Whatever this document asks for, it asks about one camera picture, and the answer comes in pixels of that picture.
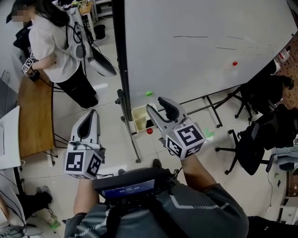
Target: gray shirt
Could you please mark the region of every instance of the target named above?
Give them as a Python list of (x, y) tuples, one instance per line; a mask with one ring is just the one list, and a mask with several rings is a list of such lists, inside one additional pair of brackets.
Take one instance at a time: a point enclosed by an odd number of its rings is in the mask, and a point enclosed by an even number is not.
[[(188, 237), (245, 238), (248, 219), (232, 196), (220, 184), (198, 192), (183, 184), (157, 195), (164, 210)], [(106, 233), (109, 208), (102, 203), (88, 214), (81, 213), (69, 219), (65, 238), (98, 238)], [(116, 238), (166, 238), (152, 213), (145, 209), (130, 211), (121, 218)]]

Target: black pants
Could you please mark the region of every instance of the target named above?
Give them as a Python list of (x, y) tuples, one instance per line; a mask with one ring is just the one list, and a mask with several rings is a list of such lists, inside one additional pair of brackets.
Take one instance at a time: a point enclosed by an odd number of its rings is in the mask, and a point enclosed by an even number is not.
[(286, 225), (275, 221), (269, 221), (261, 217), (248, 217), (248, 238), (256, 237), (295, 237), (298, 234), (298, 225)]
[(47, 208), (47, 205), (52, 201), (51, 196), (46, 192), (40, 192), (35, 195), (17, 194), (17, 197), (22, 205), (26, 220), (32, 213)]
[(90, 108), (98, 104), (95, 97), (96, 91), (84, 75), (82, 64), (73, 76), (57, 85), (83, 108)]

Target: forearm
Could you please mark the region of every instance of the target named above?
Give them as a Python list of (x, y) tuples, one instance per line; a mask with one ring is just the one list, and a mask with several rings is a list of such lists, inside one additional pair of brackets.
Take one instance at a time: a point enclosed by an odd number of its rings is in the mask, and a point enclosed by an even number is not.
[(55, 56), (52, 54), (32, 64), (33, 70), (46, 69), (55, 64)]
[(202, 192), (206, 187), (216, 184), (212, 175), (203, 167), (195, 155), (181, 160), (186, 183), (189, 187)]
[(74, 214), (88, 213), (99, 203), (99, 195), (93, 189), (93, 180), (80, 179), (78, 192), (74, 201)]
[(5, 201), (3, 198), (0, 196), (0, 209), (3, 211), (4, 216), (6, 217), (7, 220), (9, 220), (9, 209), (5, 204)]

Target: wooden table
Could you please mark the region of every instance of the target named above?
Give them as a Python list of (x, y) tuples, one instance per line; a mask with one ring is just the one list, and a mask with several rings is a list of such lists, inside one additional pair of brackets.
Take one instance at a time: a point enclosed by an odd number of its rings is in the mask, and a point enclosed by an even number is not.
[[(41, 72), (41, 78), (53, 83)], [(54, 142), (53, 88), (40, 79), (33, 82), (26, 76), (20, 84), (19, 148), (20, 157), (52, 150)]]
[(80, 14), (82, 16), (87, 15), (93, 40), (96, 40), (96, 35), (95, 35), (95, 32), (94, 32), (93, 21), (92, 21), (91, 14), (90, 14), (90, 12), (92, 11), (93, 17), (95, 17), (95, 13), (94, 13), (94, 9), (93, 9), (92, 5), (93, 5), (93, 2), (90, 1), (90, 2), (88, 2), (88, 4), (87, 4), (86, 7), (84, 7), (84, 8), (81, 7), (80, 8)]

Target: hand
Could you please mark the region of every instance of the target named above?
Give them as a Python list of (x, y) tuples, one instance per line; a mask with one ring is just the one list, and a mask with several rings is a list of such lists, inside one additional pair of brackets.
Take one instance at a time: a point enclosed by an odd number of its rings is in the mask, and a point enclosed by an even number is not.
[(33, 77), (34, 74), (35, 74), (35, 72), (33, 71), (32, 68), (30, 68), (30, 69), (28, 70), (28, 72), (27, 72), (28, 77)]

